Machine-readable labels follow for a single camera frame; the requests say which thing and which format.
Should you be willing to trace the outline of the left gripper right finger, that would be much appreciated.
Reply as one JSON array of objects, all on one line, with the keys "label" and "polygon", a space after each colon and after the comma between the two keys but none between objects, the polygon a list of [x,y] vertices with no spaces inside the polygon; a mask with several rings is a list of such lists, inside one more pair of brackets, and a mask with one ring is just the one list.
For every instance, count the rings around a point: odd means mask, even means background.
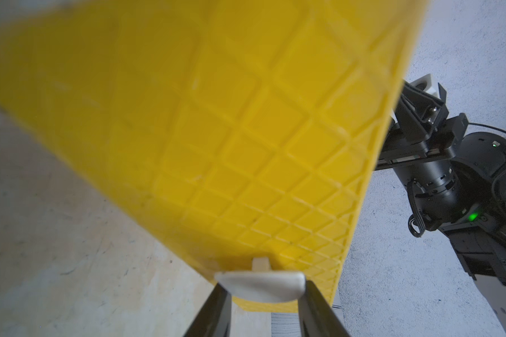
[{"label": "left gripper right finger", "polygon": [[332,307],[313,281],[307,280],[298,300],[299,325],[303,337],[350,337]]}]

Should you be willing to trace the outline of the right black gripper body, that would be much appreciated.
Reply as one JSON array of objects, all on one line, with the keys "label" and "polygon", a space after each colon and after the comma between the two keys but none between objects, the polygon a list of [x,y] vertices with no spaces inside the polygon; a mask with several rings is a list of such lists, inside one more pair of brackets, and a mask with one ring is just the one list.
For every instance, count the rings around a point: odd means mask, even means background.
[{"label": "right black gripper body", "polygon": [[392,169],[404,186],[412,214],[408,228],[422,236],[464,218],[472,202],[452,163],[468,127],[465,114],[447,119],[428,140],[409,144],[392,122],[376,170]]}]

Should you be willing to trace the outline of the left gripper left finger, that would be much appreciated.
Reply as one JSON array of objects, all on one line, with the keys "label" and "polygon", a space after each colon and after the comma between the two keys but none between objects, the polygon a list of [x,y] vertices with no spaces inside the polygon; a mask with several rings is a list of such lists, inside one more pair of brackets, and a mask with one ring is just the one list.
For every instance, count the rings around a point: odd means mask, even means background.
[{"label": "left gripper left finger", "polygon": [[184,337],[229,337],[232,296],[217,284],[188,327]]}]

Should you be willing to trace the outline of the yellow drawer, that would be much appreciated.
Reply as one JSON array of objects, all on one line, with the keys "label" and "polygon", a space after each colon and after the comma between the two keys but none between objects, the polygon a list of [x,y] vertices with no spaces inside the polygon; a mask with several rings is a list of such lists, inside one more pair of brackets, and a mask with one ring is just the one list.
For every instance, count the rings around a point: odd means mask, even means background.
[{"label": "yellow drawer", "polygon": [[426,1],[80,1],[0,23],[0,108],[213,282],[333,301]]}]

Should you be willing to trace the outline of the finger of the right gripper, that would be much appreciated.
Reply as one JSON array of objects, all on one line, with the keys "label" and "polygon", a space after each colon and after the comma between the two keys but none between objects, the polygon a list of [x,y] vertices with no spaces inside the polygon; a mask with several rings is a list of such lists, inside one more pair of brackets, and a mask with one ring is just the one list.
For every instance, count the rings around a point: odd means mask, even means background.
[{"label": "finger of the right gripper", "polygon": [[409,143],[429,140],[446,120],[447,92],[441,84],[438,84],[437,93],[438,97],[404,82],[394,113],[403,137]]}]

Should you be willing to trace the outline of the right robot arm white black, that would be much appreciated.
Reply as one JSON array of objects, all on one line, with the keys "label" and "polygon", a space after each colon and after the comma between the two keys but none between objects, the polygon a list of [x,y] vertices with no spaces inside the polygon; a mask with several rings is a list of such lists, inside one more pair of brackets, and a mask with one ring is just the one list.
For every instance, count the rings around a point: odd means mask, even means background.
[{"label": "right robot arm white black", "polygon": [[405,83],[377,170],[403,184],[414,237],[440,231],[506,332],[506,131],[449,115],[430,76]]}]

